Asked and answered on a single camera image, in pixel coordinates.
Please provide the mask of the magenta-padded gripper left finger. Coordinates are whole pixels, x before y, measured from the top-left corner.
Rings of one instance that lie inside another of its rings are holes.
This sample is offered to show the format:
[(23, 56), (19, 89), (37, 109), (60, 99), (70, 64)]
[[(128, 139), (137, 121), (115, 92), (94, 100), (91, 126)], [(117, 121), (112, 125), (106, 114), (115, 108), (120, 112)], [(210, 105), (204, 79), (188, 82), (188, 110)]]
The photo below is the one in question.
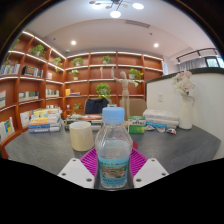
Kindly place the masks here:
[(78, 186), (93, 189), (98, 171), (98, 158), (95, 149), (85, 153), (80, 159), (72, 158), (58, 176)]

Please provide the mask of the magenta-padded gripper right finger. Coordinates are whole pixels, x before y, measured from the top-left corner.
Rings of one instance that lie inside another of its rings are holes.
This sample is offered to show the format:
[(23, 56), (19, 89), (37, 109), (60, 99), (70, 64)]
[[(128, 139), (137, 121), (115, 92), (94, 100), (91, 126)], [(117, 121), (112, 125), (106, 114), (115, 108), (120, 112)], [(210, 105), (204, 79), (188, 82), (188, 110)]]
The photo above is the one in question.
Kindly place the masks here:
[(148, 159), (136, 149), (130, 154), (129, 166), (134, 188), (141, 188), (168, 175), (156, 158)]

